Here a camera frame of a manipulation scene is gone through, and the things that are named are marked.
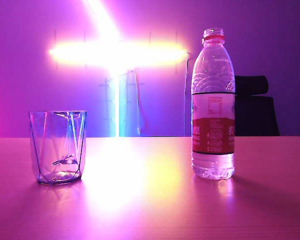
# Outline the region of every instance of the electrical cable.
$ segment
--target electrical cable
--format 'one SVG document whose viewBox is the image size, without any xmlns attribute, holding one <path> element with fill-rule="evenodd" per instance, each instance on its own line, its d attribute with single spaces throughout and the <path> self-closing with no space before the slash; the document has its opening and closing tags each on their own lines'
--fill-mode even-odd
<svg viewBox="0 0 300 240">
<path fill-rule="evenodd" d="M 189 68 L 190 53 L 186 52 L 186 68 L 185 68 L 185 81 L 184 81 L 184 108 L 183 108 L 183 136 L 186 136 L 186 100 L 187 100 L 187 78 Z"/>
<path fill-rule="evenodd" d="M 135 81 L 135 90 L 136 90 L 136 108 L 137 108 L 137 117 L 138 117 L 138 127 L 137 131 L 140 137 L 142 137 L 141 134 L 141 126 L 140 126 L 140 100 L 139 100 L 139 86 L 138 86 L 138 78 L 137 73 L 134 68 L 132 68 L 133 74 L 134 74 L 134 81 Z"/>
</svg>

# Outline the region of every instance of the glass rim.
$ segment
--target glass rim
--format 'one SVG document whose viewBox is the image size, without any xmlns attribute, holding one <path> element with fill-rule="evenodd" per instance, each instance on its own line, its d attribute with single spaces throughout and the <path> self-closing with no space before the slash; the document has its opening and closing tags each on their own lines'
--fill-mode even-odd
<svg viewBox="0 0 300 240">
<path fill-rule="evenodd" d="M 32 113 L 66 113 L 66 112 L 80 112 L 84 113 L 87 110 L 42 110 L 42 111 L 28 111 L 29 114 Z"/>
</svg>

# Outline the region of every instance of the plastic water bottle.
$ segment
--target plastic water bottle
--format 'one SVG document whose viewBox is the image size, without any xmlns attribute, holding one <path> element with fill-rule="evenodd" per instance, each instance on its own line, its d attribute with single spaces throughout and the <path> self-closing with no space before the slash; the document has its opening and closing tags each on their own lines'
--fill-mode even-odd
<svg viewBox="0 0 300 240">
<path fill-rule="evenodd" d="M 228 179 L 234 171 L 235 76 L 222 28 L 203 32 L 192 74 L 192 169 L 201 178 Z"/>
</svg>

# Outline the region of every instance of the chair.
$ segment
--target chair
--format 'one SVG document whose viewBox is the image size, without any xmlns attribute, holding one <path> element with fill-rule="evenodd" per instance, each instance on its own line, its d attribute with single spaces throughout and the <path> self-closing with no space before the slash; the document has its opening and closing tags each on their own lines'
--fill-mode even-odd
<svg viewBox="0 0 300 240">
<path fill-rule="evenodd" d="M 274 100 L 265 76 L 235 76 L 235 136 L 279 136 Z"/>
</svg>

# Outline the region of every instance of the glowing light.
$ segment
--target glowing light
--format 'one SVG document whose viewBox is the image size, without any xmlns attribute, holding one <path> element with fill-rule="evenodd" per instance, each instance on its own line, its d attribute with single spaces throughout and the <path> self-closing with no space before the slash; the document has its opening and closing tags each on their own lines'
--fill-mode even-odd
<svg viewBox="0 0 300 240">
<path fill-rule="evenodd" d="M 180 62 L 187 54 L 180 46 L 167 42 L 122 42 L 108 11 L 99 0 L 84 1 L 99 32 L 94 42 L 66 42 L 49 51 L 53 59 L 66 65 L 89 65 L 107 68 L 115 81 L 115 136 L 119 136 L 119 74 L 144 66 L 162 66 Z"/>
<path fill-rule="evenodd" d="M 185 59 L 186 51 L 180 46 L 164 42 L 151 45 L 142 42 L 68 42 L 58 44 L 49 53 L 62 64 L 110 67 L 120 74 L 129 69 L 145 66 L 164 66 Z"/>
<path fill-rule="evenodd" d="M 114 218 L 129 210 L 144 185 L 144 163 L 128 138 L 87 139 L 85 174 L 90 207 L 102 217 Z"/>
</svg>

